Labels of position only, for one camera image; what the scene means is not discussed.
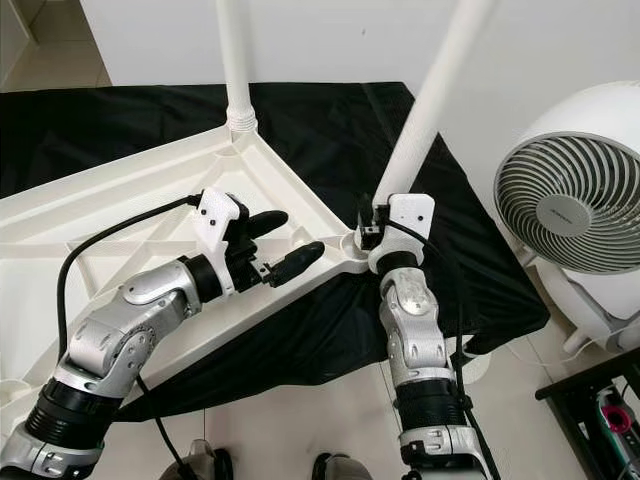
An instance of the white fan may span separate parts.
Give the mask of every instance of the white fan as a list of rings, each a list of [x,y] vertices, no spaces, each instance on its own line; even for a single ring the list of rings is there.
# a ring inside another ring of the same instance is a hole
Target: white fan
[[[547,112],[506,156],[494,194],[577,327],[565,349],[640,346],[640,81],[589,88]]]

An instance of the floor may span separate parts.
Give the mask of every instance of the floor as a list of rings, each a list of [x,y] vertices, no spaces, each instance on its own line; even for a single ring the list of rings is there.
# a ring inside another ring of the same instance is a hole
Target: floor
[[[46,2],[34,7],[31,16],[39,45],[3,90],[111,84],[77,0]],[[487,373],[468,386],[468,393],[503,479],[582,480],[585,474],[560,427],[533,395],[539,387],[608,355],[593,346],[566,361],[562,342],[572,327],[544,292],[535,270],[528,273],[552,318],[544,329],[493,352]],[[393,397],[385,362],[323,386],[281,386],[165,423],[182,454],[195,438],[227,447],[237,480],[308,479],[313,460],[325,451],[358,458],[375,479],[399,479],[406,469],[398,450],[400,425]],[[116,424],[106,444],[95,480],[155,479],[171,463],[151,422]]]
[[[2,91],[111,85],[79,0],[18,5],[37,45],[23,55]]]

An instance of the black cable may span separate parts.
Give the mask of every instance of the black cable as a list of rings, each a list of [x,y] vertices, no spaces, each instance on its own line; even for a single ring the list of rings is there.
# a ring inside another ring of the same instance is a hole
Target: black cable
[[[395,228],[396,230],[400,230],[401,232],[406,233],[407,235],[415,238],[420,243],[422,243],[424,248],[433,254],[433,256],[438,260],[438,262],[440,262],[443,269],[447,271],[449,277],[451,277],[451,282],[454,285],[456,300],[458,302],[458,317],[456,320],[456,351],[458,352],[459,355],[461,355],[462,354],[462,326],[463,326],[462,324],[463,324],[464,316],[466,313],[465,306],[469,301],[461,287],[461,279],[458,278],[458,276],[454,273],[455,269],[451,266],[451,264],[447,261],[447,259],[442,255],[442,253],[438,250],[438,248],[429,240],[427,240],[425,237],[420,235],[415,230],[412,230],[411,228],[406,227],[398,222],[394,222],[393,220],[387,219],[384,221],[384,224],[392,228]],[[464,379],[462,374],[462,361],[460,358],[458,359],[458,361],[455,362],[454,370],[456,372],[456,383],[458,384],[457,385],[458,400],[460,401],[462,409],[467,415],[469,423],[478,434],[478,441],[480,442],[480,448],[482,449],[482,454],[485,457],[485,460],[487,462],[487,467],[489,468],[489,472],[491,473],[491,476],[494,478],[494,480],[499,480],[500,473],[498,472],[498,467],[496,466],[495,461],[493,460],[493,455],[491,454],[491,449],[489,448],[489,444],[484,438],[484,434],[480,429],[480,425],[478,424],[475,416],[471,411],[472,405],[469,397],[467,397],[467,394],[465,392]]]
[[[67,258],[65,258],[64,262],[62,263],[62,266],[60,267],[60,273],[58,274],[58,285],[56,290],[56,300],[58,308],[58,361],[62,359],[62,356],[67,351],[67,310],[65,306],[65,287],[67,284],[67,276],[69,274],[69,270],[71,269],[73,261],[91,245],[98,243],[100,240],[104,240],[108,236],[113,235],[120,230],[130,227],[131,225],[134,225],[143,220],[147,220],[151,217],[155,217],[156,215],[159,215],[161,213],[168,212],[169,210],[179,207],[180,205],[189,204],[197,207],[200,204],[201,198],[202,195],[189,195],[160,207],[154,208],[153,210],[149,210],[148,212],[144,212],[131,217],[99,233],[96,233],[93,237],[85,240],[76,248],[74,248],[71,253],[69,253]]]
[[[82,242],[80,245],[78,245],[78,247],[73,249],[71,253],[69,253],[67,258],[65,258],[64,262],[62,263],[62,267],[60,267],[60,273],[58,274],[58,285],[56,290],[56,300],[57,300],[57,307],[58,307],[58,361],[62,359],[62,356],[67,351],[67,312],[66,312],[66,305],[65,305],[66,303],[65,287],[67,284],[67,276],[69,274],[69,270],[71,269],[71,265],[73,264],[73,261],[76,258],[78,258],[78,256],[82,252],[84,252],[87,248],[89,248],[91,245],[98,243],[100,240],[103,240],[108,236],[113,235],[116,232],[119,232],[120,230],[130,227],[131,225],[134,225],[143,220],[147,220],[151,217],[155,217],[156,215],[159,215],[161,213],[168,212],[169,210],[173,210],[174,208],[179,207],[181,205],[188,204],[188,205],[197,207],[200,204],[201,198],[202,198],[202,195],[188,195],[186,197],[180,198],[173,202],[169,202],[165,205],[161,205],[157,208],[149,210],[148,212],[144,212],[134,217],[131,217],[99,233],[96,233],[94,236]],[[151,397],[149,394],[149,389],[144,384],[144,382],[142,381],[142,378],[140,378],[139,375],[136,377],[136,382],[138,383],[140,390],[142,390],[143,394],[148,400],[149,409],[153,414],[153,418],[156,422],[156,425],[158,425],[158,430],[160,430],[160,435],[162,436],[164,443],[167,445],[167,448],[171,451],[173,458],[178,464],[178,473],[185,480],[197,480],[197,477],[195,473],[193,473],[193,470],[191,469],[191,467],[189,465],[184,464],[184,462],[182,461],[182,458],[180,458],[180,455],[178,455],[178,451],[175,449],[175,447],[171,443],[171,440],[169,439],[169,435],[167,435],[167,431],[165,430],[164,425],[162,424],[162,420],[158,415],[156,415],[154,411],[153,403],[151,402]]]

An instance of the white wall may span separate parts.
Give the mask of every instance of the white wall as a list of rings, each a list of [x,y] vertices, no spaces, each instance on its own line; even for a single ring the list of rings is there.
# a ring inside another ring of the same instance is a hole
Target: white wall
[[[0,85],[29,44],[29,31],[13,0],[0,0]]]
[[[252,81],[400,80],[416,93],[453,0],[243,0]],[[82,0],[114,85],[223,81],[213,0]],[[502,0],[442,120],[489,212],[502,156],[567,94],[640,78],[638,0]]]

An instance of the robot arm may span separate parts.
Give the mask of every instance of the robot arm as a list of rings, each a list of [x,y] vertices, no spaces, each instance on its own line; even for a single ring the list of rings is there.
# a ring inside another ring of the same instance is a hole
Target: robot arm
[[[433,210],[428,195],[396,194],[360,228],[362,244],[375,245],[369,267],[382,277],[380,319],[402,422],[400,452],[411,468],[403,479],[490,480],[438,327],[438,302],[418,268],[423,245],[403,231],[428,238]]]
[[[134,276],[84,319],[36,406],[7,440],[0,469],[36,478],[88,477],[118,408],[165,336],[203,303],[258,283],[282,285],[324,252],[324,245],[314,242],[274,266],[258,265],[253,239],[286,223],[287,215],[249,217],[248,209],[224,192],[205,190],[196,217],[203,253]]]

